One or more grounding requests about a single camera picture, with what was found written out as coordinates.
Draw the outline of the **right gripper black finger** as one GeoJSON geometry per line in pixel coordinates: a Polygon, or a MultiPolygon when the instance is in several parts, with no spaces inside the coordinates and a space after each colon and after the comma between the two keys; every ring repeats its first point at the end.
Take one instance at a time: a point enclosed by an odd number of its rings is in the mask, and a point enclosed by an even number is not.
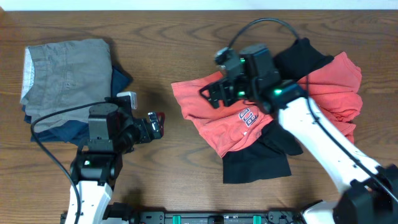
{"type": "Polygon", "coordinates": [[[222,103],[224,106],[229,106],[232,100],[232,95],[229,88],[225,91],[223,96],[223,99],[208,99],[208,101],[215,109],[220,107],[220,103],[222,103]]]}
{"type": "Polygon", "coordinates": [[[223,99],[225,91],[229,88],[229,81],[222,78],[210,83],[199,90],[200,96],[204,99],[223,99]]]}

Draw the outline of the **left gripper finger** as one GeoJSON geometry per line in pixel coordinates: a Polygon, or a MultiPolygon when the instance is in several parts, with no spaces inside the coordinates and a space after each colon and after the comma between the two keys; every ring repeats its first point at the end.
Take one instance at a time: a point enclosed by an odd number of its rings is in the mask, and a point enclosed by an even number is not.
{"type": "Polygon", "coordinates": [[[164,133],[164,123],[165,123],[165,113],[156,112],[156,122],[155,122],[155,130],[163,134],[164,133]]]}
{"type": "Polygon", "coordinates": [[[148,117],[149,117],[149,134],[151,139],[161,139],[162,138],[162,134],[158,133],[155,130],[155,122],[156,122],[156,112],[150,112],[148,113],[148,117]]]}

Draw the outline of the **black garment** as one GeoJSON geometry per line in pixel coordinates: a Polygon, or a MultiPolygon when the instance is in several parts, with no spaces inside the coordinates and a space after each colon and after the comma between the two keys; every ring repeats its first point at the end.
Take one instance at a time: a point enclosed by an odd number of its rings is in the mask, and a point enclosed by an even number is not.
{"type": "MultiPolygon", "coordinates": [[[[283,80],[298,81],[309,73],[331,63],[334,57],[323,55],[308,38],[297,39],[293,45],[274,57],[274,65],[283,80]]],[[[227,152],[223,157],[223,182],[245,184],[256,180],[292,175],[287,156],[303,153],[294,136],[272,120],[261,130],[250,146],[227,152]]]]}

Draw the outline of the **red printed t-shirt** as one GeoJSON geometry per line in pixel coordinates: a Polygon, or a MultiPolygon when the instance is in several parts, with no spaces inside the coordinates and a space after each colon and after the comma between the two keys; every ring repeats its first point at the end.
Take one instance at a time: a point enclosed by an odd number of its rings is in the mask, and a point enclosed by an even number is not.
{"type": "MultiPolygon", "coordinates": [[[[200,136],[223,157],[227,152],[240,151],[260,137],[261,129],[272,118],[257,106],[242,101],[217,109],[199,95],[204,86],[220,80],[220,72],[204,78],[176,82],[171,85],[184,119],[193,122],[200,136]]],[[[358,94],[361,69],[342,52],[332,62],[315,70],[298,84],[314,99],[329,121],[350,141],[354,140],[354,118],[360,114],[363,101],[358,94]]]]}

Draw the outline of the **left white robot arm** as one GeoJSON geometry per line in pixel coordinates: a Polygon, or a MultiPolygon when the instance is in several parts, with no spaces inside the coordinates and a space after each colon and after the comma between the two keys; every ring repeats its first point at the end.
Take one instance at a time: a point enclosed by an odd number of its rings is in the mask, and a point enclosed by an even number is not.
{"type": "Polygon", "coordinates": [[[126,203],[111,203],[123,155],[136,144],[164,135],[165,115],[150,112],[135,118],[129,103],[103,103],[89,109],[90,136],[77,149],[71,166],[70,203],[62,223],[139,223],[140,215],[126,203]]]}

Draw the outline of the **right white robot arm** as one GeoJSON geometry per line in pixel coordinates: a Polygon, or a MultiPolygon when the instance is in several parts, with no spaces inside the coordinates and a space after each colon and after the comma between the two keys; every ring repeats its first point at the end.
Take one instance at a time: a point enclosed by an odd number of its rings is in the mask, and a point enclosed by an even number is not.
{"type": "Polygon", "coordinates": [[[302,223],[397,223],[397,167],[382,167],[362,153],[320,111],[293,80],[283,80],[264,44],[236,53],[219,50],[215,62],[224,78],[200,89],[218,108],[251,100],[264,113],[276,115],[326,170],[341,198],[321,201],[301,212],[302,223]]]}

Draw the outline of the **navy folded garment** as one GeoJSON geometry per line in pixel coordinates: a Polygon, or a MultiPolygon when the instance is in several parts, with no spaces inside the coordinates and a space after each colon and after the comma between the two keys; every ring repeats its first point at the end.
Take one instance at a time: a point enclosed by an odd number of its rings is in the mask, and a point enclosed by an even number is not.
{"type": "MultiPolygon", "coordinates": [[[[111,77],[110,87],[111,96],[116,96],[117,93],[122,92],[128,85],[133,81],[132,76],[128,73],[121,72],[118,68],[112,66],[110,68],[105,68],[105,73],[107,77],[111,77]]],[[[79,68],[75,72],[80,75],[94,76],[97,73],[101,73],[101,68],[79,68]]],[[[24,88],[29,84],[29,88],[32,87],[34,83],[34,69],[24,68],[23,72],[23,88],[22,93],[24,93],[24,88]]],[[[31,123],[32,118],[25,113],[24,121],[28,124],[31,123]]],[[[51,128],[42,132],[37,133],[37,137],[42,142],[69,142],[78,145],[83,138],[89,136],[88,123],[84,123],[77,120],[69,120],[61,126],[51,128]]]]}

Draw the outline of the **grey folded shorts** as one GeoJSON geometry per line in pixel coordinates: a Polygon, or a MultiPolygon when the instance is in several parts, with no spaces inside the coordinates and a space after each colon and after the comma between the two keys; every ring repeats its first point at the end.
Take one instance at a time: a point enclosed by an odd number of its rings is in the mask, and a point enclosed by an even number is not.
{"type": "Polygon", "coordinates": [[[35,131],[88,121],[87,104],[111,95],[109,45],[102,39],[71,40],[25,48],[21,103],[35,131]]]}

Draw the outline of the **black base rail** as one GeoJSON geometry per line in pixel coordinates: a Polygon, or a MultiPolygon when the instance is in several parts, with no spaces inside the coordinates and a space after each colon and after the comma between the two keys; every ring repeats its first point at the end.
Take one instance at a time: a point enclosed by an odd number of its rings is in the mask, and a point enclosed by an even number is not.
{"type": "Polygon", "coordinates": [[[105,208],[102,216],[91,218],[81,212],[79,223],[131,224],[303,224],[305,220],[293,210],[265,212],[166,212],[134,210],[125,203],[114,203],[105,208]]]}

